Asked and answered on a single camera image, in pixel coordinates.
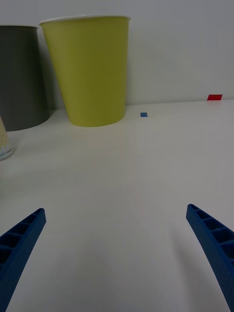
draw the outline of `blue square marker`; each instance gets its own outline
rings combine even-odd
[[[141,117],[148,117],[147,113],[140,113]]]

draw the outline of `yellow-green paper cup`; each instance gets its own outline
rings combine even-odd
[[[129,20],[80,16],[40,23],[72,124],[98,127],[124,117]]]

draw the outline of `red block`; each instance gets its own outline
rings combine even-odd
[[[220,101],[222,96],[222,94],[209,94],[207,101]]]

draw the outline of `gray container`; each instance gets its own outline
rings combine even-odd
[[[0,116],[7,131],[49,118],[37,27],[0,26]]]

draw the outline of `cup rim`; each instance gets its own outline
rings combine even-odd
[[[36,25],[21,25],[21,24],[0,24],[0,27],[31,27],[38,29],[39,27]]]
[[[59,18],[53,18],[53,19],[45,19],[40,21],[39,25],[47,23],[47,22],[53,22],[53,21],[65,21],[65,20],[83,20],[83,19],[93,19],[93,18],[112,18],[112,17],[119,17],[119,18],[127,18],[130,20],[131,18],[127,15],[104,15],[104,14],[84,14],[84,15],[78,15],[78,16],[64,16]]]

